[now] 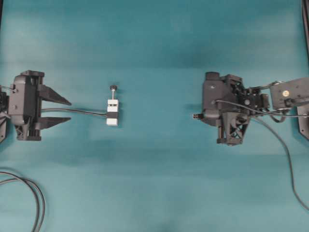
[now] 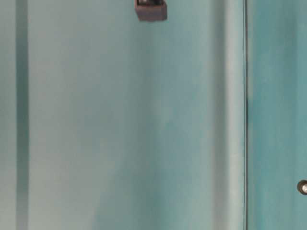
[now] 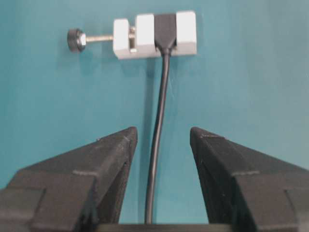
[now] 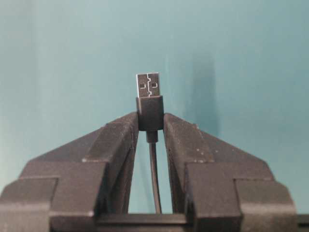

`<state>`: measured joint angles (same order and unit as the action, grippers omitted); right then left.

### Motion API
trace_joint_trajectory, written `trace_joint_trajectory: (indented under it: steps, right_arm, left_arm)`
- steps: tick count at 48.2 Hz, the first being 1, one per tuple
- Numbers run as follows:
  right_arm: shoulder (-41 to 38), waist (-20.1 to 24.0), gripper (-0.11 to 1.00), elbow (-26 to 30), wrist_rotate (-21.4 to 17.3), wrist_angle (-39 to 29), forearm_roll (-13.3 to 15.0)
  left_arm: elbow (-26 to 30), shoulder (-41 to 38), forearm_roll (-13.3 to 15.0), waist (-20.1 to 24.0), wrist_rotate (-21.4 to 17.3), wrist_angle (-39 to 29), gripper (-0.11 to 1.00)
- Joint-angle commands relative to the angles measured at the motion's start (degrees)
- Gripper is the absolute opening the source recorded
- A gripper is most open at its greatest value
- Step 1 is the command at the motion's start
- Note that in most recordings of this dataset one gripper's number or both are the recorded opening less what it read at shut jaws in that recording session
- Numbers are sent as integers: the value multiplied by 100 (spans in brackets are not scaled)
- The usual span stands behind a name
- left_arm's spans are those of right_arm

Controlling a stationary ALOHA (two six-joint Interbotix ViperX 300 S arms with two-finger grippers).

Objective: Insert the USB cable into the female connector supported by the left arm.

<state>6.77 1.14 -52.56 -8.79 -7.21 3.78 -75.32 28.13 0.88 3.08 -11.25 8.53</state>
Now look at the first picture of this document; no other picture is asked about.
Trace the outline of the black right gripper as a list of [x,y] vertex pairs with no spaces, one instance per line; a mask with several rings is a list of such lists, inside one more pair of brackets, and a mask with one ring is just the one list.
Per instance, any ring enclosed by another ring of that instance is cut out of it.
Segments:
[[239,145],[243,142],[246,129],[253,115],[270,106],[268,95],[260,88],[245,88],[243,81],[236,83],[237,102],[221,101],[235,106],[233,111],[222,111],[221,123],[218,127],[217,143]]

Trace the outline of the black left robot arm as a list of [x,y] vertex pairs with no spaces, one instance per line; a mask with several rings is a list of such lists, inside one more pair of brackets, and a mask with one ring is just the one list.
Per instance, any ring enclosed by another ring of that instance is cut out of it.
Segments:
[[6,136],[7,120],[14,125],[20,141],[40,141],[41,130],[70,120],[69,117],[42,117],[42,101],[71,105],[71,103],[43,84],[44,73],[27,70],[14,78],[7,89],[0,92],[0,140]]

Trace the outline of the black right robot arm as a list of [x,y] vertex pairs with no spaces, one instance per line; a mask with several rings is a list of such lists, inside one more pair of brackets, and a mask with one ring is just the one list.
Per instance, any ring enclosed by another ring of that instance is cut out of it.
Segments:
[[217,143],[239,145],[253,116],[269,115],[282,123],[297,108],[300,133],[309,136],[309,79],[245,88],[243,79],[208,72],[203,84],[203,107],[198,118],[218,127]]

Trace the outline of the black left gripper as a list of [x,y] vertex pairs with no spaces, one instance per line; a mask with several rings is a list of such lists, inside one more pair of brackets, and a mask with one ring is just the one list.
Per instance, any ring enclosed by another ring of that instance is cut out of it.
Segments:
[[40,141],[40,130],[69,121],[70,117],[40,117],[42,100],[71,105],[52,88],[43,85],[44,73],[27,70],[14,78],[8,114],[20,141]]

